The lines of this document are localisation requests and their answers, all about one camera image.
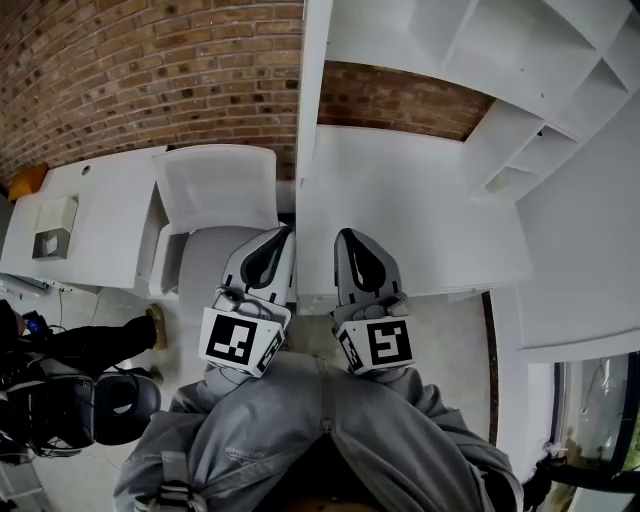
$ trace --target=gray hoodie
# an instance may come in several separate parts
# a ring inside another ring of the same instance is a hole
[[[163,483],[161,452],[182,452],[210,511],[251,511],[323,434],[389,512],[493,511],[483,471],[504,477],[522,510],[508,457],[414,369],[367,379],[286,352],[261,379],[215,368],[181,388],[124,463],[116,508],[147,502]]]

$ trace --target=brick wall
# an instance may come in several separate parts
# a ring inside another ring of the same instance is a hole
[[[494,98],[392,69],[327,61],[318,123],[467,139]]]
[[[302,0],[0,0],[0,184],[159,145],[271,148],[294,173]]]

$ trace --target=shoe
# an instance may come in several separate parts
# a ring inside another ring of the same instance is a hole
[[[159,304],[149,304],[146,313],[153,319],[153,326],[156,328],[156,342],[153,345],[153,350],[166,350],[168,346],[167,331],[162,308]]]
[[[164,376],[162,375],[162,373],[160,373],[160,370],[158,370],[157,366],[152,366],[151,368],[149,368],[149,375],[151,375],[151,378],[153,379],[153,382],[155,382],[156,386],[162,386],[162,384],[164,384]]]

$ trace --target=person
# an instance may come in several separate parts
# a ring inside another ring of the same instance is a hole
[[[37,352],[54,357],[91,378],[147,349],[167,348],[164,314],[158,304],[151,304],[144,316],[122,327],[80,327],[57,334],[43,332],[26,336],[25,329],[22,316],[6,300],[0,300],[0,353]]]
[[[415,369],[356,377],[282,351],[260,379],[212,367],[181,388],[122,465],[114,499],[122,512],[512,512],[523,504],[508,457],[470,432]]]
[[[33,354],[38,354],[39,360],[56,359],[97,379],[112,366],[147,349],[167,348],[164,315],[157,304],[151,304],[144,316],[122,327],[80,327],[58,334],[41,327],[41,332],[25,335],[24,318],[6,300],[0,300],[0,392],[5,396],[8,390],[34,380],[38,365],[31,364]],[[156,384],[162,384],[157,368],[147,374]],[[11,400],[0,400],[0,461],[8,464],[28,461],[27,445],[15,438],[15,433],[22,430],[16,429],[20,422],[15,410]]]

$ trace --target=zipper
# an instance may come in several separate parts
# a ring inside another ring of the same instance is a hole
[[[366,469],[360,466],[357,460],[354,460],[354,458],[351,456],[349,448],[342,442],[342,439],[340,439],[340,437],[336,435],[333,429],[333,423],[336,419],[334,406],[335,398],[333,395],[333,385],[331,383],[331,377],[329,375],[329,370],[327,370],[327,363],[320,358],[316,358],[316,366],[318,367],[318,373],[320,374],[322,390],[322,434],[331,437],[340,455],[342,455],[351,470],[356,474],[356,476],[360,479],[360,481],[364,484],[368,491],[378,500],[378,503],[380,503],[385,510],[398,510],[398,508],[392,502],[390,502],[386,495],[383,495],[379,491],[378,486],[375,484],[375,480],[369,477]]]
[[[320,376],[320,427],[322,428],[323,435],[331,435],[333,430],[333,397],[331,396],[331,383],[329,382],[329,375],[326,367],[326,362],[319,357],[316,358],[316,366],[318,368],[318,374]]]

